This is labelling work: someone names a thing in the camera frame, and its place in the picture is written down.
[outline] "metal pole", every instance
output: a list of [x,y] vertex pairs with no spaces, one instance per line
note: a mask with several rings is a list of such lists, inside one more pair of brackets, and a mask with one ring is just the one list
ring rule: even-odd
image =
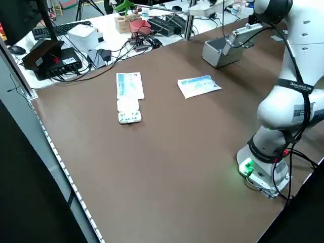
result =
[[160,8],[160,7],[142,5],[142,4],[134,4],[134,6],[141,7],[141,8],[148,8],[148,9],[164,10],[164,11],[168,11],[168,12],[172,12],[172,13],[176,13],[176,14],[185,14],[185,15],[187,15],[187,12],[177,11],[177,10],[172,10],[172,9],[165,9],[165,8]]
[[43,21],[44,21],[44,24],[45,24],[45,26],[47,28],[47,31],[49,32],[51,40],[57,41],[57,38],[56,38],[56,35],[55,35],[55,32],[54,32],[54,28],[53,28],[52,23],[51,23],[51,19],[49,17],[49,14],[47,13],[48,8],[45,6],[43,0],[36,0],[36,4],[37,4],[37,7],[38,7],[38,11],[40,12],[40,14],[41,14],[41,16],[43,18]]
[[[198,0],[190,0],[189,7],[192,7],[192,6],[196,5],[197,1]],[[186,41],[190,40],[190,36],[191,36],[191,32],[192,32],[193,20],[194,20],[194,16],[190,15],[189,10],[188,10],[187,22],[186,22],[186,26],[185,26],[185,29],[184,29],[184,35],[183,35],[183,39],[186,40]]]

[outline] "green light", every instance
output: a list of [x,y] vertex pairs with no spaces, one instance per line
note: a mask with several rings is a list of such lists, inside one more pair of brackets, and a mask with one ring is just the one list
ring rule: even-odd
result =
[[245,162],[244,163],[245,164],[244,165],[245,166],[245,174],[249,177],[252,174],[252,172],[254,171],[254,168],[252,167],[254,161],[251,158],[247,158],[244,162]]

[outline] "white table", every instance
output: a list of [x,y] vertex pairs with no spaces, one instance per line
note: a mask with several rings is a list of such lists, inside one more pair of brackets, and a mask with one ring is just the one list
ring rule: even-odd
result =
[[[202,4],[209,5],[209,3],[207,1],[202,2]],[[168,9],[172,9],[172,6],[180,6],[182,8],[182,11],[187,11],[189,4],[186,0],[183,0],[183,2],[180,0],[176,0],[176,1],[169,2],[169,3],[165,3],[165,6]],[[252,12],[253,12],[252,9],[243,8],[242,12],[240,12],[237,16],[240,18],[246,18],[248,15],[252,14]],[[161,16],[161,15],[166,15],[166,14],[170,14],[170,12],[162,11],[162,10],[150,10],[150,12],[149,12],[150,16]],[[104,42],[99,43],[99,45],[96,47],[96,49],[106,49],[106,50],[112,50],[112,51],[118,50],[123,46],[123,44],[128,40],[128,38],[131,37],[130,33],[120,34],[116,30],[115,21],[114,21],[116,16],[118,16],[117,13],[88,19],[93,24],[94,27],[98,28],[103,33]],[[206,32],[206,31],[209,31],[211,29],[221,26],[221,23],[218,19],[215,20],[215,22],[217,23],[216,24],[212,20],[206,20],[206,18],[204,18],[204,17],[202,17],[203,19],[198,19],[198,18],[199,17],[195,18],[193,25],[197,28],[199,33],[203,33],[203,32]],[[222,14],[218,14],[217,18],[222,20]],[[235,20],[237,20],[237,17],[233,16],[230,13],[225,12],[225,15],[224,15],[224,24],[225,25],[232,23]],[[193,27],[192,30],[195,32],[195,34],[197,34],[197,30],[195,27]],[[171,37],[156,35],[155,37],[158,38],[163,43],[164,46],[169,45],[174,42],[177,42],[182,39],[178,35],[173,35]],[[63,40],[68,45],[67,46],[66,44],[64,44],[63,48],[68,48],[68,47],[72,46],[71,43],[66,38],[67,38],[67,36],[58,36],[58,39]],[[31,47],[30,42],[33,42],[34,44],[36,43],[31,32],[25,38],[23,38],[21,41],[19,41],[16,45],[23,47],[28,52]],[[127,50],[126,50],[126,48],[124,48],[122,50],[121,54],[124,54],[126,52],[127,52]],[[136,53],[135,51],[131,51],[128,54],[129,57],[132,57],[135,55],[138,55],[138,53]],[[13,55],[13,57],[17,63],[20,63],[21,62],[20,59],[23,58],[23,55],[17,56],[18,59],[16,58],[15,55]],[[84,60],[84,64],[83,64],[84,68],[87,67],[87,65],[88,65],[87,61]],[[33,71],[26,70],[21,65],[19,65],[19,67],[20,67],[23,75],[25,76],[28,84],[33,89],[42,89],[42,88],[48,87],[48,86],[52,85],[54,82],[56,82],[53,79],[46,79],[46,80],[39,81],[39,80],[37,80]],[[73,77],[73,75],[69,75],[69,76],[66,75],[64,77],[69,78],[69,77]]]

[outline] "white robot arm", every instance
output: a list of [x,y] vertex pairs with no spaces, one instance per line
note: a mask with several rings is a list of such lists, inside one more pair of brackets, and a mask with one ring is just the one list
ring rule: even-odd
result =
[[[281,153],[304,119],[304,98],[293,88],[310,89],[311,116],[308,128],[324,119],[324,90],[313,87],[324,76],[324,10],[321,0],[255,0],[261,21],[288,27],[288,41],[305,85],[298,84],[296,70],[286,48],[279,83],[258,108],[262,127],[237,153],[239,171],[255,186],[277,195],[289,182],[289,168]],[[247,170],[253,163],[253,171]]]

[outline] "brown table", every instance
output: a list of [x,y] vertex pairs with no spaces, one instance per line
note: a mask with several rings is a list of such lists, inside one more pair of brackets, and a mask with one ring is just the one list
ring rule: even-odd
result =
[[[215,70],[201,53],[217,36],[220,29],[37,92],[33,105],[106,242],[253,242],[281,210],[281,198],[245,186],[235,155],[260,126],[257,107],[277,80],[284,46],[263,33],[240,61]],[[138,124],[118,123],[116,72],[141,72]],[[202,75],[223,89],[185,99],[177,80]],[[319,161],[323,138],[318,125],[297,147]],[[294,159],[293,193],[310,172]]]

